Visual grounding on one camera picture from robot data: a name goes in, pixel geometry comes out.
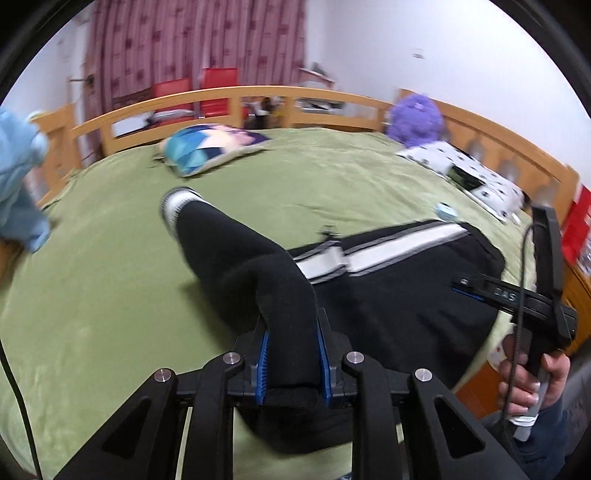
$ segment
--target small blue object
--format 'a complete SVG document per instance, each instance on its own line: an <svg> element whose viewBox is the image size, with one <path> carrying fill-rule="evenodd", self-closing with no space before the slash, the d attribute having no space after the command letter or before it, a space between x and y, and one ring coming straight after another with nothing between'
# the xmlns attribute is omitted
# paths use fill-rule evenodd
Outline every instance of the small blue object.
<svg viewBox="0 0 591 480"><path fill-rule="evenodd" d="M456 291L458 293L461 293L462 295L467 295L468 297L472 297L475 300L484 301L484 299L482 297L479 297L478 295L473 295L471 293L468 293L467 291L458 290L457 288L452 288L452 290Z"/></svg>
<svg viewBox="0 0 591 480"><path fill-rule="evenodd" d="M256 368L255 399L257 405L262 405L267 394L267 350L269 347L269 331L265 331L262 338L261 354Z"/></svg>
<svg viewBox="0 0 591 480"><path fill-rule="evenodd" d="M326 354L326 345L322 338L320 325L317 327L318 345L320 346L320 362L322 363L322 374L324 380L324 403L326 406L330 403L330 365L329 358Z"/></svg>
<svg viewBox="0 0 591 480"><path fill-rule="evenodd" d="M457 212L447 203L438 203L435 212L445 222L455 222L457 220Z"/></svg>

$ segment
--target black cable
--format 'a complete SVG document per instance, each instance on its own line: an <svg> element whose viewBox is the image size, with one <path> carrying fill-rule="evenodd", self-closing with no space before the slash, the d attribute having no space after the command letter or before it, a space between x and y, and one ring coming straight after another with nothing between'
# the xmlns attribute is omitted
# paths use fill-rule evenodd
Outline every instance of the black cable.
<svg viewBox="0 0 591 480"><path fill-rule="evenodd" d="M14 396L17 399L18 409L21 411L22 422L24 423L25 431L27 432L27 440L29 442L29 448L31 449L31 457L33 457L33 465L35 466L35 474L37 475L37 480L43 480L43 476L41 474L41 465L39 464L39 457L37 456L37 449L35 448L35 439L33 438L33 430L31 428L31 422L29 421L29 415L27 414L25 400L22 397L21 390L18 388L18 384L16 379L14 378L14 374L10 369L10 364L8 363L8 358L6 356L6 352L4 351L4 347L2 346L1 340L0 362L2 363L2 368L4 369L4 373L6 373L8 382L12 387L12 392L14 393Z"/></svg>
<svg viewBox="0 0 591 480"><path fill-rule="evenodd" d="M515 374L517 373L517 365L519 364L519 354L521 353L521 333L523 330L523 307L525 303L525 245L527 243L527 236L533 229L534 224L532 223L523 234L521 241L521 272L519 275L519 301L517 304L517 326L515 327L515 345L513 347L513 360L511 361L511 374L509 375L509 385L507 393L505 394L505 402L503 403L503 410L501 415L502 423L502 438L505 443L505 449L511 454L514 460L520 465L521 460L519 454L511 440L512 434L509 434L508 421L509 416L509 405L511 403L511 393L515 386Z"/></svg>

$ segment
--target green bedsheet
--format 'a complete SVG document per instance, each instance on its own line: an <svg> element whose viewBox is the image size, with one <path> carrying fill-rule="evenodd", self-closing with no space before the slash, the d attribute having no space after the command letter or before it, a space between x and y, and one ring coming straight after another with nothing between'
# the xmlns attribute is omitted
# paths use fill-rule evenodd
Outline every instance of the green bedsheet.
<svg viewBox="0 0 591 480"><path fill-rule="evenodd" d="M157 368L200 368L233 345L158 214L163 194L188 184L231 217L285 248L334 225L352 234L435 217L452 205L519 273L522 228L502 225L451 184L395 155L381 134L269 131L267 151L194 179L153 160L154 147L113 155L80 173L48 208L54 230L24 255L2 289L0 329L27 401L41 466L54 476ZM483 349L506 332L500 318ZM471 371L483 362L479 355ZM0 434L31 465L20 415L0 378ZM326 479L350 469L350 447L278 455L237 416L235 478Z"/></svg>

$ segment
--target bed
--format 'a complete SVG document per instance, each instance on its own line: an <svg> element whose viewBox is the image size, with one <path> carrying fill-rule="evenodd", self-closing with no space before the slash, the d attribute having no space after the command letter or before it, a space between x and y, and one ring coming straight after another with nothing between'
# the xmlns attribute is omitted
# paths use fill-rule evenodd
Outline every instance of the bed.
<svg viewBox="0 0 591 480"><path fill-rule="evenodd" d="M193 179L179 179L154 160L155 146L146 144L181 127L206 122L239 127L241 98L248 96L284 98L283 128L267 131L273 138L267 150ZM230 115L113 136L112 124L126 117L219 97L230 99ZM304 113L296 108L298 98L354 103L373 114ZM463 148L477 135L490 168L516 155L526 172L520 184L526 193L554 179L554 206L565 218L578 181L574 170L500 125L452 105L438 106L452 143ZM503 252L504 279L517 280L523 228L502 225L451 184L398 157L402 145L379 133L390 107L330 90L253 86L148 100L79 126L71 105L36 120L51 142L42 172L47 192L40 203L47 205L53 233L34 255L17 256L15 245L1 245L0 328L48 478L150 373L161 367L199 368L233 344L159 218L158 202L174 186L191 186L285 248L318 241L326 225L350 234L433 218L435 205L445 202ZM330 129L293 128L310 124ZM94 130L109 157L82 170L76 139ZM521 217L525 223L527 214ZM532 283L531 256L527 270ZM459 385L478 371L507 327L508 318L500 316ZM31 469L4 376L0 385L0 434ZM253 437L238 416L234 455L237 479L335 479L350 471L350 446L304 457L279 455Z"/></svg>

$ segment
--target white polka dot pillow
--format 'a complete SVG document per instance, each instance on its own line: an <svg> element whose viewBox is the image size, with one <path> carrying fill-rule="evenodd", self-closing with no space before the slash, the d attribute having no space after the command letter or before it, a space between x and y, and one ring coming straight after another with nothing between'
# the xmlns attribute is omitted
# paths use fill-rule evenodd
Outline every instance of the white polka dot pillow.
<svg viewBox="0 0 591 480"><path fill-rule="evenodd" d="M419 163L423 167L445 177L450 168L453 167L453 159L457 153L458 150L447 142L432 142L418 147L407 148L397 152L397 155Z"/></svg>
<svg viewBox="0 0 591 480"><path fill-rule="evenodd" d="M501 222L523 206L523 192L517 185L447 142L409 148L398 155L448 177Z"/></svg>
<svg viewBox="0 0 591 480"><path fill-rule="evenodd" d="M455 164L448 176L458 183L472 200L501 222L506 222L513 213L523 206L523 192L513 182L504 179L473 158L468 158L469 161ZM463 182L458 182L457 177L461 177ZM473 182L478 181L480 185L468 185L466 179Z"/></svg>

